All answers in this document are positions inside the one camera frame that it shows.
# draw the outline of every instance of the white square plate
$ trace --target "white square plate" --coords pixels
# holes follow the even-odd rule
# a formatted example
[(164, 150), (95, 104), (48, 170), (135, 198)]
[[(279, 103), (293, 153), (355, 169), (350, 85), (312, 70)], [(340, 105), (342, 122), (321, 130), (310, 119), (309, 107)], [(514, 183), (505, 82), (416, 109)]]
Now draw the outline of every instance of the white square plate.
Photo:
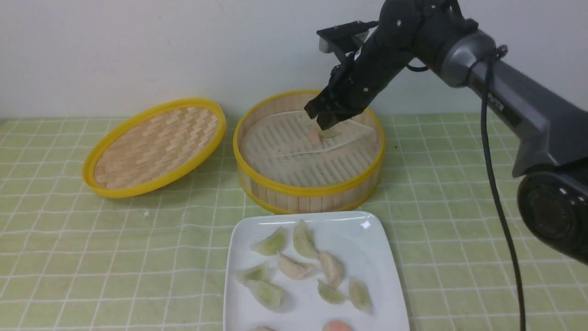
[[(313, 231), (317, 250), (328, 251), (345, 266), (345, 280), (338, 288), (341, 292), (348, 294), (349, 276), (365, 283), (372, 298), (373, 315), (356, 310), (350, 301), (332, 305), (322, 300), (317, 291), (318, 279), (325, 279), (320, 264), (298, 255), (292, 243), (292, 232), (300, 219), (304, 219)], [(317, 265), (319, 271), (312, 277), (289, 279), (278, 270), (277, 256), (265, 257), (250, 250), (253, 243), (265, 239), (280, 226), (288, 232), (283, 252), (296, 260)], [(283, 302), (286, 306), (283, 313), (266, 310), (247, 287), (235, 279), (238, 271), (264, 261), (269, 261), (272, 269), (270, 282), (288, 294)], [(231, 236), (226, 271), (224, 331), (249, 331), (257, 326), (269, 326), (276, 331), (320, 331), (328, 321), (335, 319), (350, 324), (354, 331), (409, 331), (406, 305), (390, 245), (380, 220), (370, 213), (341, 211), (244, 219)]]

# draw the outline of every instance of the white dumpling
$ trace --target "white dumpling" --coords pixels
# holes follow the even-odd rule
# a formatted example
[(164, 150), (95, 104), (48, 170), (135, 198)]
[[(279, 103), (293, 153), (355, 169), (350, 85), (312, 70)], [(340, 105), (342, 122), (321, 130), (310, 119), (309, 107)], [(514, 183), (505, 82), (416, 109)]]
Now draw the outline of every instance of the white dumpling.
[(243, 270), (237, 273), (237, 280), (245, 284), (248, 280), (268, 280), (269, 278), (269, 262), (265, 261), (262, 264)]
[(273, 312), (280, 308), (286, 295), (281, 287), (261, 280), (249, 280), (246, 285), (255, 300)]
[(327, 284), (329, 284), (330, 287), (337, 289), (343, 282), (343, 277), (345, 276), (345, 268), (343, 268), (343, 264), (335, 256), (332, 256), (325, 251), (321, 252), (319, 255), (319, 262), (320, 267), (323, 269), (325, 277), (327, 278)]
[(304, 263), (278, 252), (278, 269), (291, 279), (305, 279), (315, 271), (316, 266), (311, 263)]
[(366, 314), (372, 313), (372, 299), (369, 296), (368, 289), (355, 277), (349, 278), (349, 299), (357, 310), (361, 310)]
[(337, 291), (336, 289), (330, 287), (325, 282), (319, 279), (319, 295), (323, 298), (324, 301), (330, 304), (342, 304), (347, 300), (345, 294)]
[(309, 259), (318, 258), (319, 252), (315, 248), (312, 231), (308, 228), (304, 220), (298, 221), (298, 224), (294, 227), (293, 240), (294, 248), (298, 254)]
[(270, 234), (269, 237), (253, 244), (251, 250), (264, 256), (271, 256), (281, 251), (285, 244), (286, 230), (280, 226), (276, 231)]

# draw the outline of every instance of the robotic arm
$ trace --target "robotic arm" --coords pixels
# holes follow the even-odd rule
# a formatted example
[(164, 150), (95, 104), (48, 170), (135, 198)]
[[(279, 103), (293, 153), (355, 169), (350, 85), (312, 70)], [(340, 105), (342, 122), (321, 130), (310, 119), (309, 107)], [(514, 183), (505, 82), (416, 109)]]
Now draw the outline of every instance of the robotic arm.
[[(588, 264), (588, 112), (492, 58), (506, 47), (464, 19), (456, 0), (386, 0), (377, 22), (317, 33), (320, 50), (341, 62), (305, 107), (323, 130), (360, 114), (404, 68), (428, 68), (450, 87), (470, 88), (520, 138), (513, 176), (526, 176), (517, 194), (525, 224)], [(411, 67), (414, 58), (427, 68)]]

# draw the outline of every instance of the metal bracket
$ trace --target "metal bracket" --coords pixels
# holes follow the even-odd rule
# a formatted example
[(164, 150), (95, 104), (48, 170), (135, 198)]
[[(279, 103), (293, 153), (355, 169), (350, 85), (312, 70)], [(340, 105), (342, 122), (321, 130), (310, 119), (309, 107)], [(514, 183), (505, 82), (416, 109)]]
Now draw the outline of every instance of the metal bracket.
[(357, 52), (369, 35), (369, 30), (377, 26), (377, 21), (355, 21), (343, 25), (336, 25), (316, 31), (319, 35), (319, 50), (323, 53), (335, 53), (337, 59), (343, 63), (346, 54)]

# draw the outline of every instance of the white wall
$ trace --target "white wall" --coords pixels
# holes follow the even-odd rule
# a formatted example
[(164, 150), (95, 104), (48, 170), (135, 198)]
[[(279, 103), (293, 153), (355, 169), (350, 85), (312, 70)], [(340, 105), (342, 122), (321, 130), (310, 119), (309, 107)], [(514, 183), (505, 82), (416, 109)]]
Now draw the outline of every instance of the white wall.
[[(317, 29), (378, 18), (383, 0), (0, 0), (0, 117), (130, 116), (177, 98), (242, 114), (321, 89), (334, 55)], [(506, 62), (588, 109), (586, 0), (462, 0)], [(402, 72), (380, 112), (476, 111), (468, 90)]]

